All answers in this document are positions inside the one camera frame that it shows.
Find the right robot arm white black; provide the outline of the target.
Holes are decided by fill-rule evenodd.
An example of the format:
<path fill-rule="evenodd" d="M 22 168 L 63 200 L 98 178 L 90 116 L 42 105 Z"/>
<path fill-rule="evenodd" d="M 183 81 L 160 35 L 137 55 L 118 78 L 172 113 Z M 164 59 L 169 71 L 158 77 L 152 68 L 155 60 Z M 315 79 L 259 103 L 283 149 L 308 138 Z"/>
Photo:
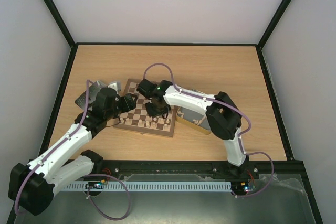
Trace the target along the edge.
<path fill-rule="evenodd" d="M 145 104 L 148 116 L 165 115 L 172 106 L 178 106 L 206 117 L 211 132 L 224 141 L 230 174 L 239 178 L 247 172 L 240 138 L 242 114 L 227 93 L 204 94 L 170 81 L 155 84 L 147 79 L 138 84 L 137 92 L 149 100 Z"/>

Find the light chess pawn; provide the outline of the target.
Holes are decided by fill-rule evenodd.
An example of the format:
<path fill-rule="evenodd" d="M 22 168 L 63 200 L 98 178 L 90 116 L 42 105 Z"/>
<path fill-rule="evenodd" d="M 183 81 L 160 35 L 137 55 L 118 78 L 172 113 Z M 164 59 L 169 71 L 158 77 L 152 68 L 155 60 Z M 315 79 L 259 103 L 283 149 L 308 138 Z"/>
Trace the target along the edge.
<path fill-rule="evenodd" d="M 125 123 L 126 123 L 126 125 L 131 125 L 132 119 L 126 118 Z"/>

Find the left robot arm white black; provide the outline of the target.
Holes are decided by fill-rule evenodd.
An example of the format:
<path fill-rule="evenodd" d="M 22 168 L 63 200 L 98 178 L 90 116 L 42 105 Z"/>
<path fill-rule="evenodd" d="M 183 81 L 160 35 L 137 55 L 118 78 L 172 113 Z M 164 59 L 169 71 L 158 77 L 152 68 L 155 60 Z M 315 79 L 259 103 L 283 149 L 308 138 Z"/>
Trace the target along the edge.
<path fill-rule="evenodd" d="M 86 97 L 83 112 L 63 137 L 28 164 L 18 163 L 12 169 L 8 196 L 14 201 L 15 213 L 20 213 L 19 207 L 33 215 L 42 213 L 64 187 L 90 174 L 101 162 L 97 153 L 67 160 L 106 128 L 110 119 L 135 109 L 137 99 L 130 93 L 119 96 L 109 87 L 101 88 L 92 103 Z"/>

